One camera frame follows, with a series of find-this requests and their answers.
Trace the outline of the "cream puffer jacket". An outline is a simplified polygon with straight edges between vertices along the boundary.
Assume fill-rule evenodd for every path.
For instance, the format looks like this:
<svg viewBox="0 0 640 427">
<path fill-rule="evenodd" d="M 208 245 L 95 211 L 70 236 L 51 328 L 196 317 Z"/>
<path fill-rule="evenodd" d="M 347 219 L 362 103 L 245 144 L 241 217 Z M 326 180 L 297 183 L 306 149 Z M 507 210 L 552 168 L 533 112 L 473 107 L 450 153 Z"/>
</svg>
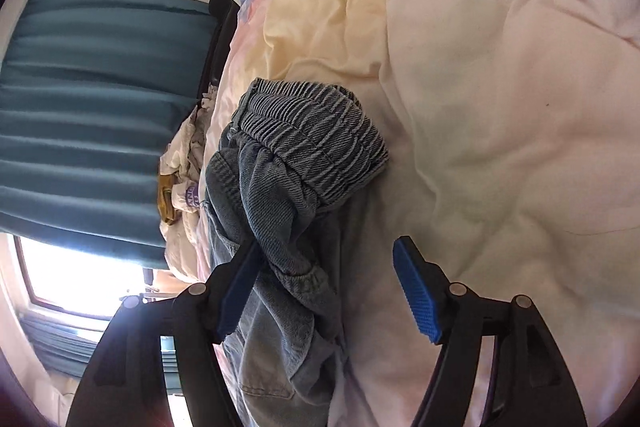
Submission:
<svg viewBox="0 0 640 427">
<path fill-rule="evenodd" d="M 176 184 L 171 196 L 180 211 L 173 225 L 160 221 L 160 234 L 165 239 L 165 260 L 169 271 L 184 283 L 200 279 L 198 269 L 198 221 L 200 221 L 200 183 L 205 152 L 206 131 L 214 113 L 217 87 L 209 87 L 160 156 L 158 176 L 175 173 Z"/>
</svg>

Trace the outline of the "black sofa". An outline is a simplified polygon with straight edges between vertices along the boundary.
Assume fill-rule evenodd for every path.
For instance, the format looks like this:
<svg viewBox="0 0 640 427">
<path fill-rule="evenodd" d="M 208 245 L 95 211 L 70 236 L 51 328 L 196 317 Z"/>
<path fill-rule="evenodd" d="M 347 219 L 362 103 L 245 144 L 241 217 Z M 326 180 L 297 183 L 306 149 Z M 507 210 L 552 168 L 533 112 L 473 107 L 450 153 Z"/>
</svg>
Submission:
<svg viewBox="0 0 640 427">
<path fill-rule="evenodd" d="M 198 86 L 199 100 L 204 98 L 210 86 L 219 86 L 224 65 L 230 53 L 231 40 L 238 27 L 239 10 L 240 6 L 234 0 L 209 0 L 208 2 L 208 12 L 213 17 L 216 27 L 209 41 L 201 73 Z"/>
</svg>

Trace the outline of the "pastel tie-dye duvet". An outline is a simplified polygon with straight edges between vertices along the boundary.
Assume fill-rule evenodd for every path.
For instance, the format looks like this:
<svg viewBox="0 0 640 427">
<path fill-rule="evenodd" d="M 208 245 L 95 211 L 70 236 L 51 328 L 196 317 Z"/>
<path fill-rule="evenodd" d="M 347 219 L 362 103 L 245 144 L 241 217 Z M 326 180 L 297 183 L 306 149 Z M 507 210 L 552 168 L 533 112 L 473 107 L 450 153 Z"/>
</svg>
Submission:
<svg viewBox="0 0 640 427">
<path fill-rule="evenodd" d="M 408 235 L 477 294 L 534 300 L 587 423 L 639 376 L 639 0 L 247 0 L 205 166 L 253 81 L 356 95 L 384 170 L 341 207 L 343 348 L 323 426 L 407 426 L 438 349 Z"/>
</svg>

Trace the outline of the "blue denim jeans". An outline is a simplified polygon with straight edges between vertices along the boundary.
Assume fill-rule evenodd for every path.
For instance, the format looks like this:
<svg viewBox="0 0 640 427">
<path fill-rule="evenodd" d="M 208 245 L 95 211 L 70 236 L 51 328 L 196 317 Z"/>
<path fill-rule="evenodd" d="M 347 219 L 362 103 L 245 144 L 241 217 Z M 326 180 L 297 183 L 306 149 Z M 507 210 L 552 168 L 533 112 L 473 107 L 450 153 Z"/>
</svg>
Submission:
<svg viewBox="0 0 640 427">
<path fill-rule="evenodd" d="M 341 207 L 388 159 L 380 132 L 341 86 L 257 79 L 205 170 L 215 265 L 262 252 L 224 354 L 249 426 L 323 426 L 344 361 Z"/>
</svg>

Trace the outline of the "window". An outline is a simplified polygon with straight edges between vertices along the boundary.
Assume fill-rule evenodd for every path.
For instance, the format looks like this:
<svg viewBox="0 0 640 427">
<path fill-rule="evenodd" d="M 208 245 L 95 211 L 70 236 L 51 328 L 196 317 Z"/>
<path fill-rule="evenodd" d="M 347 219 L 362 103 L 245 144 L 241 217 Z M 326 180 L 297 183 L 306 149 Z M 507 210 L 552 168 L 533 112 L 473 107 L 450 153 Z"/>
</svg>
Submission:
<svg viewBox="0 0 640 427">
<path fill-rule="evenodd" d="M 18 264 L 29 300 L 75 317 L 108 320 L 122 300 L 148 285 L 136 262 L 101 257 L 16 236 Z"/>
</svg>

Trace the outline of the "teal right curtain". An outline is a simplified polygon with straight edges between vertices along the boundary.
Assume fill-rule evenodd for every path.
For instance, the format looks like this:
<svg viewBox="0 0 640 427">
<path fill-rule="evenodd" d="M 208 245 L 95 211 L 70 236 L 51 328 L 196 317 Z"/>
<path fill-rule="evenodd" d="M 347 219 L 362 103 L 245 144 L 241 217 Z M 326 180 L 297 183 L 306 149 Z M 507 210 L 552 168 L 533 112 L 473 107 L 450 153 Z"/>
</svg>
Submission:
<svg viewBox="0 0 640 427">
<path fill-rule="evenodd" d="M 160 156 L 218 23 L 198 0 L 27 0 L 1 63 L 1 228 L 166 265 Z"/>
</svg>

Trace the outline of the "teal left curtain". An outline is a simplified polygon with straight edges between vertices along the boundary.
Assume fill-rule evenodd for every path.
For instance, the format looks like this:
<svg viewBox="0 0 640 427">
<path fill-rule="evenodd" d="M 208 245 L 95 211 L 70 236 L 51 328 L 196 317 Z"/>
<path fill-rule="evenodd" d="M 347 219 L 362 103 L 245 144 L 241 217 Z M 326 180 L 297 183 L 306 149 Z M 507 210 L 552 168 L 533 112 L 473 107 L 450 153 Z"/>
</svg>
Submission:
<svg viewBox="0 0 640 427">
<path fill-rule="evenodd" d="M 48 370 L 81 379 L 103 335 L 102 331 L 81 329 L 38 317 L 21 314 L 22 329 L 37 358 Z"/>
</svg>

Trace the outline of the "mustard yellow garment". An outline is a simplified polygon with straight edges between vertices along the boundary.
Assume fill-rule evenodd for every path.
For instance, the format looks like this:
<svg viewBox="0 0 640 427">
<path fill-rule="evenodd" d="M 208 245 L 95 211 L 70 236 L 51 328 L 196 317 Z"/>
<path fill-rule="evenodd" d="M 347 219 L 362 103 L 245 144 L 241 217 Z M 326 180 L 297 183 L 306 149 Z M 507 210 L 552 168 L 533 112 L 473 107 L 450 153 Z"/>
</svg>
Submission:
<svg viewBox="0 0 640 427">
<path fill-rule="evenodd" d="M 173 225 L 179 219 L 180 211 L 172 203 L 171 191 L 176 184 L 175 173 L 160 174 L 157 177 L 156 202 L 160 221 L 166 225 Z"/>
</svg>

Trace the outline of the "teal curtain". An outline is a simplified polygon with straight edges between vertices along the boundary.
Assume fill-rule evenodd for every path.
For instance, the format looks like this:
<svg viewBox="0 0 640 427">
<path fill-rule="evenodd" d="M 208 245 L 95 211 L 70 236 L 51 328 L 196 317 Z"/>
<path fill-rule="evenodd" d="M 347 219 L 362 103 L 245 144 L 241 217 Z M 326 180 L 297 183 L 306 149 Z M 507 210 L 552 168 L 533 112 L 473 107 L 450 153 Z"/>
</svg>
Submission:
<svg viewBox="0 0 640 427">
<path fill-rule="evenodd" d="M 1 63 L 1 228 L 166 265 L 160 156 L 218 23 L 198 0 L 27 0 Z"/>
<path fill-rule="evenodd" d="M 48 370 L 81 379 L 103 335 L 102 331 L 81 329 L 38 317 L 21 314 L 22 329 L 37 358 Z"/>
</svg>

